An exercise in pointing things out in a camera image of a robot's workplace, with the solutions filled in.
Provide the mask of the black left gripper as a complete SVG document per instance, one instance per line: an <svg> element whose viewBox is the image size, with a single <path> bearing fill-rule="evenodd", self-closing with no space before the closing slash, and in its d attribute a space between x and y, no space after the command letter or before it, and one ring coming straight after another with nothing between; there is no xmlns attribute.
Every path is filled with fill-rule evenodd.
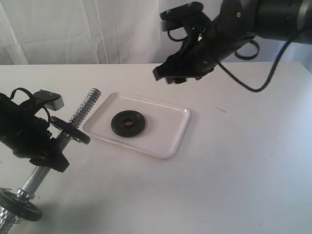
<svg viewBox="0 0 312 234"><path fill-rule="evenodd" d="M13 154L21 158L30 158L35 166L48 167L64 172L69 161L62 150L55 147L55 140L48 131L51 116L44 120L36 116L45 107L36 105L33 94L27 93L28 100L21 104L13 102L15 92L8 97L0 95L0 141L9 147Z"/></svg>

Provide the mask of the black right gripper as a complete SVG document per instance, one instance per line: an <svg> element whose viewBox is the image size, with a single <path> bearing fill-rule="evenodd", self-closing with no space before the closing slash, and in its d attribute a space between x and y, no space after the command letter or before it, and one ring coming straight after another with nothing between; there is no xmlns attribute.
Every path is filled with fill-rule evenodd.
<svg viewBox="0 0 312 234"><path fill-rule="evenodd" d="M210 20L203 12L185 15L173 21L175 26L184 28L187 36L181 39L179 51L168 57L168 62L155 67L156 81L165 79L167 84L182 84L186 78L202 78L212 72L221 60L235 53L247 43L255 43L254 36L226 36L220 28L221 16Z"/></svg>

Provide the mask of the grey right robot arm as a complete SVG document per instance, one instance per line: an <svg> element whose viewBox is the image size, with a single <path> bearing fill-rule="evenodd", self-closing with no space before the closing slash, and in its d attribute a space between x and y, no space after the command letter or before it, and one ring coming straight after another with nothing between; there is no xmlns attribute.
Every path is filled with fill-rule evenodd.
<svg viewBox="0 0 312 234"><path fill-rule="evenodd" d="M309 0L225 0L210 19L194 1L160 14L162 31L183 28L181 48L153 70L156 80L180 84L201 79L255 37L311 44L312 3Z"/></svg>

